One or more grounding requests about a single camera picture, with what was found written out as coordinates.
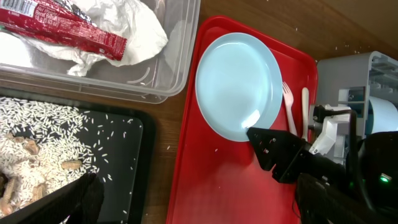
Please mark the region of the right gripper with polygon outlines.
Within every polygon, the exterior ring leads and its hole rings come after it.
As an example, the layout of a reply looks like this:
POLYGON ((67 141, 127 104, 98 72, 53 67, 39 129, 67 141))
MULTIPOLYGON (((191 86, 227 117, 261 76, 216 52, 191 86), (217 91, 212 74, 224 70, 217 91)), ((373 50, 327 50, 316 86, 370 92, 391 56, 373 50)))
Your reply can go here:
POLYGON ((262 170, 271 171, 278 183, 294 183, 299 174, 309 174, 346 190, 351 183, 346 170, 321 154, 306 151, 308 142, 290 133, 274 129, 249 128, 247 136, 262 170))

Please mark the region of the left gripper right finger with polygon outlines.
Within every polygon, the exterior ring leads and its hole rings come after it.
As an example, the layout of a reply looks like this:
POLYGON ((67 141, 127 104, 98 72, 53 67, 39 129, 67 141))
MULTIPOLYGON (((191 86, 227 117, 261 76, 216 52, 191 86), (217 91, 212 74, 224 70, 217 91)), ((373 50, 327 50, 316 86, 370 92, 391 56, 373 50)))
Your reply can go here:
POLYGON ((300 174, 295 201, 302 224, 394 224, 359 202, 308 174, 300 174))

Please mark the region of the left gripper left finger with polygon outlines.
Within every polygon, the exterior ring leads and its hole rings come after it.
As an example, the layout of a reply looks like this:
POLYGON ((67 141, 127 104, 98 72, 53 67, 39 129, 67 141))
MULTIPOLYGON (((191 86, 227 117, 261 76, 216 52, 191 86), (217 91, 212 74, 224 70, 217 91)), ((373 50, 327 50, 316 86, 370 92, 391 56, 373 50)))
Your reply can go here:
POLYGON ((1 219, 1 224, 95 224, 104 201, 104 184, 96 174, 78 180, 1 219))

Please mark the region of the white plastic fork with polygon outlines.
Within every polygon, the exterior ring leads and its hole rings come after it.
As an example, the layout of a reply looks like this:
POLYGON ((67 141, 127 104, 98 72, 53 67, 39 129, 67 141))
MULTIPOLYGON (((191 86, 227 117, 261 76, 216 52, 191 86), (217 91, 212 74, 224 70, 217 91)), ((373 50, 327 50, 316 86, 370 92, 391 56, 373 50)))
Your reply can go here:
POLYGON ((286 84, 286 82, 283 82, 282 89, 283 89, 283 97, 284 97, 284 103, 285 103, 285 108, 286 108, 289 131, 296 136, 297 129, 295 127, 294 118, 293 118, 293 114, 292 114, 292 105, 294 103, 294 96, 293 96, 292 91, 290 90, 288 84, 286 84))

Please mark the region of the white plastic spoon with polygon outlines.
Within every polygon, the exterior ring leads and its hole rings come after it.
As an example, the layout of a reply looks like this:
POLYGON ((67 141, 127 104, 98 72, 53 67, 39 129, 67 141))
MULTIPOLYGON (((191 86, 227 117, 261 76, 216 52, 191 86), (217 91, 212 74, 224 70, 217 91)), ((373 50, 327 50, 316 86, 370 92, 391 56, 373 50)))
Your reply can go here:
POLYGON ((302 139, 308 141, 308 110, 309 110, 309 90, 304 87, 302 89, 302 120, 303 131, 302 139))

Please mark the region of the rice and food scraps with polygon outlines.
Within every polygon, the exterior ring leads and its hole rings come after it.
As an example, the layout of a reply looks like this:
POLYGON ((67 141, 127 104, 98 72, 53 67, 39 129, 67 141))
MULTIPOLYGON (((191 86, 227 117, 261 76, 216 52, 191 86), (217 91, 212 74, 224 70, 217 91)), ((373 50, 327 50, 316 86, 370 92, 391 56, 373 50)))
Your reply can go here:
POLYGON ((113 184, 117 147, 140 121, 55 103, 1 97, 1 217, 95 173, 113 184))

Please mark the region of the light blue plate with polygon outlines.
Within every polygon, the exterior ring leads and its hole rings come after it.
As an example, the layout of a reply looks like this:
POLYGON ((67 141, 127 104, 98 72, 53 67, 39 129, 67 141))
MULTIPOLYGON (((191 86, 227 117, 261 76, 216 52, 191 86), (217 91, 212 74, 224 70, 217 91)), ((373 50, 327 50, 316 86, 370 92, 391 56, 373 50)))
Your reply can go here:
POLYGON ((253 35, 232 32, 204 51, 195 94, 209 127, 221 137, 248 141, 249 128, 269 129, 282 104, 282 74, 270 48, 253 35))

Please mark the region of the light blue bowl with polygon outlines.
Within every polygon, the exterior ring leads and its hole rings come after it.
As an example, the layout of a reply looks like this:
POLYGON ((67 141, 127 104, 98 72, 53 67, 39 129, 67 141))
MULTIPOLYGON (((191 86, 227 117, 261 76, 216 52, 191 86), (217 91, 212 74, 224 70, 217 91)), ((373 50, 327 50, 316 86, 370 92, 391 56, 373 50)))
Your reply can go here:
POLYGON ((397 131, 397 108, 387 100, 369 97, 365 134, 397 131))

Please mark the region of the red snack wrapper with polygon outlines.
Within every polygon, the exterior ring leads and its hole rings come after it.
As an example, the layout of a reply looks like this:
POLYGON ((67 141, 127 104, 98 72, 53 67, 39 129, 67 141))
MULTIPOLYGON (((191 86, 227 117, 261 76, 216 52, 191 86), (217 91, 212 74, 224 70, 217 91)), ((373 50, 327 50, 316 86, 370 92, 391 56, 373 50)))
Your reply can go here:
POLYGON ((70 1, 1 0, 1 26, 15 34, 120 61, 127 39, 98 28, 70 1))

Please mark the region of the white napkin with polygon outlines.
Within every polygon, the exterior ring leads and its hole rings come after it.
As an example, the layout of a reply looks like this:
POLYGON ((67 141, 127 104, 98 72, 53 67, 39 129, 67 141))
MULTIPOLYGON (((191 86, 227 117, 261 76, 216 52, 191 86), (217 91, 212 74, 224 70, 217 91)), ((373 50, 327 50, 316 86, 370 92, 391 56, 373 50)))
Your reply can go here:
POLYGON ((70 2, 89 16, 98 28, 127 39, 120 61, 85 52, 76 47, 52 44, 11 32, 52 58, 75 62, 75 66, 68 71, 69 75, 83 77, 92 65, 100 60, 107 60, 115 67, 135 65, 156 56, 168 42, 167 35, 156 15, 141 1, 76 0, 70 2))

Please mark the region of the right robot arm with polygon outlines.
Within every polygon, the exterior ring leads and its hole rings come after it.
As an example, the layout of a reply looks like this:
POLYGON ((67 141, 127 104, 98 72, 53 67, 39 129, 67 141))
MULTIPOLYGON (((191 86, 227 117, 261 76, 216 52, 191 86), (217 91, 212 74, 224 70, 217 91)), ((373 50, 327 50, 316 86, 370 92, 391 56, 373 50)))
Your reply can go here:
POLYGON ((249 128, 247 136, 263 170, 296 184, 302 223, 397 223, 397 132, 355 140, 345 165, 288 131, 249 128))

